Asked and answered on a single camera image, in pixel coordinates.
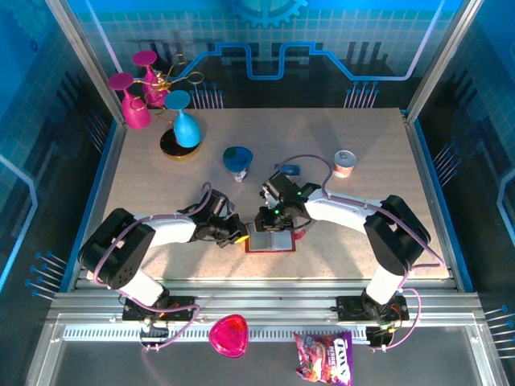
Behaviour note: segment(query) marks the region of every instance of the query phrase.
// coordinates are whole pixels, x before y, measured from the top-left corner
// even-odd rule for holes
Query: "pink wine glass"
[[[158,83],[158,77],[155,75],[154,69],[150,66],[158,59],[158,54],[153,51],[140,51],[132,57],[132,61],[137,66],[146,68],[146,75],[143,78],[145,83],[142,84],[146,101],[151,106],[163,106],[164,98],[168,94],[167,90],[155,90],[151,84]]]
[[[145,129],[152,121],[152,116],[140,96],[134,96],[127,89],[134,82],[134,78],[128,72],[121,72],[109,78],[109,87],[116,91],[123,91],[122,101],[123,117],[131,129]]]

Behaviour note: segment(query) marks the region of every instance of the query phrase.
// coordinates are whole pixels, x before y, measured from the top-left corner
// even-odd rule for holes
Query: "blue wine glass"
[[[167,109],[175,110],[179,114],[174,121],[173,130],[177,144],[185,148],[196,147],[202,140],[199,122],[183,111],[191,100],[190,94],[183,90],[170,92],[164,100]]]

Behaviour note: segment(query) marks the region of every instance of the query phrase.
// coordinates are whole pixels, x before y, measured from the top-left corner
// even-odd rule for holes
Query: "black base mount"
[[[176,308],[189,306],[195,303],[192,296],[169,296],[167,300],[159,304],[159,308]],[[143,322],[145,318],[151,318],[153,322],[189,322],[193,318],[193,310],[179,312],[156,313],[145,310],[130,299],[126,299],[123,307],[122,320],[124,322]]]
[[[362,296],[339,296],[336,298],[336,307],[331,307],[331,311],[338,314],[339,322],[367,322],[374,319],[365,312],[363,307]],[[395,322],[399,320],[410,320],[410,313],[406,299],[403,296],[395,296],[385,306],[385,309],[380,313],[377,322]]]

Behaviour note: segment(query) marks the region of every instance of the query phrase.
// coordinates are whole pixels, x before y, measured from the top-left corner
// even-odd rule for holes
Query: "glass panel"
[[[179,53],[187,66],[176,75],[201,71],[206,91],[223,92],[225,108],[405,109],[461,2],[69,4],[109,76],[143,76],[132,60],[141,50],[156,52],[154,68],[164,72]]]
[[[44,2],[0,2],[0,52],[0,379],[20,384],[112,117]]]
[[[510,0],[484,1],[420,115],[472,284],[486,310],[507,304],[510,314],[515,307],[514,13]],[[507,373],[513,376],[513,369]]]

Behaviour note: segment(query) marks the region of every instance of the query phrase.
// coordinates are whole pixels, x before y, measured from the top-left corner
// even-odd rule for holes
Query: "blue cup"
[[[246,147],[233,146],[225,149],[224,165],[237,183],[243,181],[247,176],[252,158],[252,151]]]

